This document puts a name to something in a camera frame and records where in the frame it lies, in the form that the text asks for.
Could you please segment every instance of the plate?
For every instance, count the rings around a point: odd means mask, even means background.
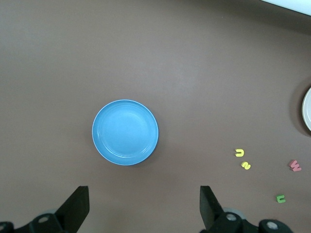
[[[311,130],[311,88],[302,102],[302,117],[309,130]]]
[[[98,152],[117,165],[144,161],[156,148],[158,126],[154,115],[141,103],[117,100],[96,115],[92,136]]]

